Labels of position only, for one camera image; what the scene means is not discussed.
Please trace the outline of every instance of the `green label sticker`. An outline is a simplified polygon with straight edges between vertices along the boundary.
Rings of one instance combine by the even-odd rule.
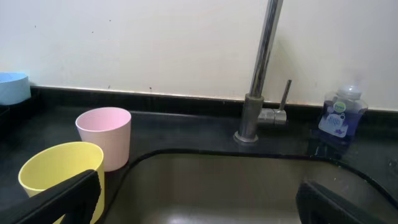
[[[334,105],[333,108],[337,113],[342,113],[346,110],[346,105],[343,102],[337,101]]]

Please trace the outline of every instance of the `pink cup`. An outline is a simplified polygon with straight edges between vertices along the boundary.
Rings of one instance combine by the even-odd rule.
[[[126,164],[130,151],[131,114],[121,108],[98,108],[76,119],[81,140],[104,152],[104,170],[113,171]]]

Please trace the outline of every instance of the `bottle label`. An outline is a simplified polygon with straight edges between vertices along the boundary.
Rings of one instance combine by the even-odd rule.
[[[341,101],[337,101],[333,107],[329,106],[319,122],[319,129],[340,138],[345,137],[348,129],[345,110],[346,105]]]

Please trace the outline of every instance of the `faucet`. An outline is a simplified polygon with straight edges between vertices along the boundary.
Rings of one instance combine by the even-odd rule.
[[[261,96],[282,3],[283,0],[268,1],[250,92],[244,97],[241,124],[239,130],[234,134],[234,139],[238,143],[256,142],[258,140],[256,134],[258,123],[271,125],[285,125],[287,123],[284,106],[292,81],[287,81],[279,109],[263,109],[264,97]]]

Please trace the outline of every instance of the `white bottle cap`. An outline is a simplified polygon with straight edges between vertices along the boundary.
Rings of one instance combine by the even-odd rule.
[[[354,85],[343,85],[339,87],[337,95],[350,100],[359,100],[361,99],[362,91]]]

